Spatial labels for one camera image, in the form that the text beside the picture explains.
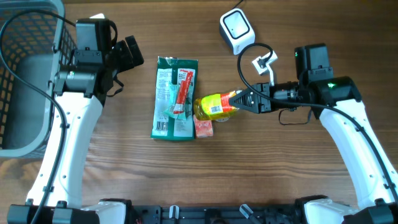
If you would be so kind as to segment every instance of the wood grain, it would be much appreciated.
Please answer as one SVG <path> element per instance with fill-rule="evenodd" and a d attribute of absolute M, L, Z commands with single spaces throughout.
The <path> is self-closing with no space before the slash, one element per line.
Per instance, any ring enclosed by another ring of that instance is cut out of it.
<path fill-rule="evenodd" d="M 199 60 L 196 97 L 243 87 L 236 56 L 218 32 L 226 1 L 67 4 L 76 20 L 103 12 L 119 36 L 134 35 L 144 65 L 121 73 L 124 91 L 108 98 L 88 153 L 83 203 L 106 197 L 130 198 L 137 205 L 240 205 L 290 203 L 297 197 L 325 194 L 356 205 L 351 179 L 320 122 L 281 126 L 277 113 L 241 112 L 214 123 L 212 138 L 190 142 L 151 139 L 158 56 Z M 243 10 L 257 42 L 269 44 L 279 59 L 278 82 L 296 80 L 294 48 L 324 42 L 335 76 L 357 84 L 369 120 L 391 162 L 398 165 L 398 2 L 248 1 Z M 250 61 L 243 72 L 251 83 L 267 82 Z M 308 109 L 284 114 L 302 121 Z M 12 203 L 24 203 L 41 161 L 0 160 L 0 222 Z"/>

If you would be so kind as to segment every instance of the metal clamp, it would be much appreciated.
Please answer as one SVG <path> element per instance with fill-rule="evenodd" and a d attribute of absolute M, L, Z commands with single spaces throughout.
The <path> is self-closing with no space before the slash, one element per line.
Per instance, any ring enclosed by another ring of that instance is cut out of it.
<path fill-rule="evenodd" d="M 265 63 L 261 63 L 262 60 L 267 58 L 269 56 L 270 52 L 264 56 L 258 56 L 256 59 L 254 59 L 251 63 L 254 65 L 254 68 L 257 70 L 259 75 L 265 75 L 267 71 L 269 71 L 269 83 L 271 86 L 275 85 L 274 81 L 274 71 L 272 71 L 272 68 L 270 64 L 272 62 L 275 62 L 278 59 L 278 56 L 276 55 L 275 52 L 272 53 L 271 58 Z"/>

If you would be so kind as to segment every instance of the yellow bottle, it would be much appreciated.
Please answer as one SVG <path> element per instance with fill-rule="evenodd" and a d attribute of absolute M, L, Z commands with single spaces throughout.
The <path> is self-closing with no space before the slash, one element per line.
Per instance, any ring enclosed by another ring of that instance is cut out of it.
<path fill-rule="evenodd" d="M 241 90 L 234 90 L 228 93 L 215 93 L 196 99 L 193 102 L 195 116 L 200 121 L 229 118 L 239 109 L 231 106 L 229 99 L 240 92 Z"/>

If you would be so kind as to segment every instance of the white cable clip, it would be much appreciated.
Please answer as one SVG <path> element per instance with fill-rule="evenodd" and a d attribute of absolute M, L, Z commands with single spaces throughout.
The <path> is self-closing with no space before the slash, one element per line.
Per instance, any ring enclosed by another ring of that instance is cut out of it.
<path fill-rule="evenodd" d="M 174 218 L 174 219 L 178 219 L 180 216 L 180 207 L 176 206 L 176 205 L 172 205 L 170 206 L 170 211 L 169 211 L 169 218 Z"/>
<path fill-rule="evenodd" d="M 260 65 L 259 61 L 264 60 L 269 56 L 270 52 L 264 56 L 258 56 L 258 58 L 254 59 L 251 63 L 254 65 L 254 68 L 256 68 L 257 72 L 259 75 L 265 75 L 267 71 L 269 71 L 269 84 L 270 86 L 274 86 L 274 71 L 272 71 L 271 66 L 269 66 L 272 62 L 275 62 L 278 59 L 278 56 L 276 55 L 275 51 L 272 54 L 271 58 L 266 62 L 266 66 Z"/>

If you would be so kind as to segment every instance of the product label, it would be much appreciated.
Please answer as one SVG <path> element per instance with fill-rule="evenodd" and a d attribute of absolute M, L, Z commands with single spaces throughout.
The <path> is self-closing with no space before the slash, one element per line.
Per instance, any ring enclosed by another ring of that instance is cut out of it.
<path fill-rule="evenodd" d="M 156 99 L 154 123 L 152 134 L 155 136 L 167 136 L 169 130 L 169 117 L 163 113 L 169 102 L 169 82 L 172 81 L 172 69 L 158 69 L 156 75 Z"/>
<path fill-rule="evenodd" d="M 201 107 L 207 115 L 229 112 L 235 107 L 229 104 L 229 99 L 236 95 L 235 91 L 225 94 L 213 94 L 201 99 Z"/>
<path fill-rule="evenodd" d="M 187 71 L 187 75 L 185 75 L 185 79 L 181 81 L 180 90 L 178 91 L 177 100 L 175 102 L 174 114 L 180 114 L 184 112 L 185 107 L 185 99 L 187 97 L 188 89 L 191 84 L 191 79 L 193 76 L 193 72 Z"/>

